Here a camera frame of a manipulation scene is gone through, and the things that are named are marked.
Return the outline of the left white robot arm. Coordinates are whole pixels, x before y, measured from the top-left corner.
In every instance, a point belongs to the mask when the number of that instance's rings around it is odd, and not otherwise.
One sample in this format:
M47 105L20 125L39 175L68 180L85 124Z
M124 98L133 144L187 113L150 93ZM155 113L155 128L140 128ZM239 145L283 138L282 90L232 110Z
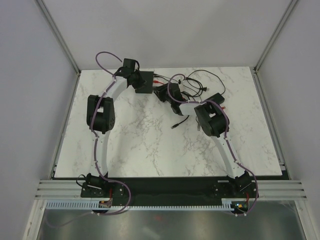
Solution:
M86 123L93 140L89 173L98 173L103 180L108 179L108 141L116 122L114 103L130 86L139 90L146 86L146 80L139 70L125 70L124 67L120 67L101 94L91 94L87 98Z

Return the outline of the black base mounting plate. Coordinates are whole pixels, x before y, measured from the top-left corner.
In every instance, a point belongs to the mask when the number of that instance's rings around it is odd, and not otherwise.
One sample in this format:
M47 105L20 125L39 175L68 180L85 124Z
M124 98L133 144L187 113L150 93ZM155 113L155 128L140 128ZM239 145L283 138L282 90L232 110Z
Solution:
M82 198L111 198L117 204L216 204L223 199L256 197L251 180L237 183L228 177L122 177L105 181L88 175L82 184Z

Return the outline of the left aluminium frame post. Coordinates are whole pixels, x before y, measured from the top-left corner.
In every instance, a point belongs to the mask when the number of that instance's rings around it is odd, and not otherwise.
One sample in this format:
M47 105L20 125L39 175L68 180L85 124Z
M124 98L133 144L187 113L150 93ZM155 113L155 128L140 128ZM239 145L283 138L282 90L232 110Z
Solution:
M60 46L63 54L67 58L68 62L72 66L73 70L75 71L77 76L80 76L81 70L76 63L70 48L68 47L61 31L59 30L52 14L50 13L46 3L44 0L35 0L34 3L37 5L38 9L40 10L43 18L47 22L52 34L54 35L55 39L57 40L58 45Z

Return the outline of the aluminium front rail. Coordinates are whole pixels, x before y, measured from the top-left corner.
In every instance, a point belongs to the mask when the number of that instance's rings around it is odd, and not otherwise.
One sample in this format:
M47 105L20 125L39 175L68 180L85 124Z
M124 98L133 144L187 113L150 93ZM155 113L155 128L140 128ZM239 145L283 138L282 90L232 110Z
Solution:
M304 201L307 195L299 180L258 180L261 201ZM81 188L72 180L41 180L35 194L43 200L78 200Z

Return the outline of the black network switch box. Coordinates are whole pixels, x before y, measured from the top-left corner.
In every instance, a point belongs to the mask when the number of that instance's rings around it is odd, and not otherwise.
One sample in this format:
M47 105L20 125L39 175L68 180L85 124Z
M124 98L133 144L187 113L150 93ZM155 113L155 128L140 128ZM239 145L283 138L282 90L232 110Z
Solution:
M136 89L136 94L152 94L153 83L154 83L154 72L153 71L141 71L140 78L144 81L143 86Z

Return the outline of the aluminium frame post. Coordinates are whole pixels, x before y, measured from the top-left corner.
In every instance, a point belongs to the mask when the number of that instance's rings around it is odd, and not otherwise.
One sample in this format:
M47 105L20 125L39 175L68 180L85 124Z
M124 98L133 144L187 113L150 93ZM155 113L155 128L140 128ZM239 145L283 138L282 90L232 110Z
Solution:
M262 67L263 63L265 62L265 59L267 58L270 50L274 46L275 42L279 38L280 34L282 33L283 28L285 27L286 23L288 22L289 18L293 14L295 8L297 7L299 0L290 0L289 4L287 5L285 11L283 12L280 20L278 21L274 31L272 32L271 37L269 38L265 48L263 49L257 63L252 68L253 72L257 75L260 68Z
M67 58L68 62L72 66L73 70L75 71L77 76L80 76L81 70L76 63L70 48L68 47L61 31L59 30L52 14L50 13L46 3L44 0L35 0L34 3L37 5L38 9L40 10L43 18L47 22L52 34L54 35L55 39L57 40L58 45L60 46L63 54Z

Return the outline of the right aluminium frame post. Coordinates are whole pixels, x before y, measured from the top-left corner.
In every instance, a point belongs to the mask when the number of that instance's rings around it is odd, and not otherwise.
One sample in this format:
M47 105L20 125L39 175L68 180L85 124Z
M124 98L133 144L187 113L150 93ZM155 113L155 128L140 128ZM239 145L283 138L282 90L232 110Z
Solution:
M253 72L257 75L260 68L262 67L263 63L265 62L265 59L267 58L270 50L274 46L275 42L279 38L280 34L282 33L283 28L285 27L286 23L288 22L289 18L293 14L295 8L297 7L299 0L290 0L289 4L287 5L285 11L283 12L280 20L278 21L274 31L272 32L271 37L269 38L265 48L263 49L257 63L252 68Z

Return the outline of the black power adapter brick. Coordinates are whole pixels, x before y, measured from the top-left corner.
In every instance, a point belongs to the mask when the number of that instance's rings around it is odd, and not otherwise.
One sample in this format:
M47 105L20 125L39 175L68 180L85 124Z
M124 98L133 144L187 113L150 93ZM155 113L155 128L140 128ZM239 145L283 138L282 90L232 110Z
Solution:
M225 102L225 98L220 93L216 93L216 94L210 96L209 98L207 98L207 100L213 101L219 105L221 105L222 103Z

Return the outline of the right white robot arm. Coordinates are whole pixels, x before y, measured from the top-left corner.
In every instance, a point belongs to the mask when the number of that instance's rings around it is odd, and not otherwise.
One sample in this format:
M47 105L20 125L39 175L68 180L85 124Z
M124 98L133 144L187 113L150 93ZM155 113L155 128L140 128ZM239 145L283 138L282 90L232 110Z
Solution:
M224 97L216 93L208 99L197 102L182 97L177 83L155 86L153 93L179 116L195 116L200 129L215 143L226 168L226 175L232 182L228 185L229 193L241 197L247 191L244 183L249 180L250 172L238 162L238 156L229 135L230 120L221 104Z

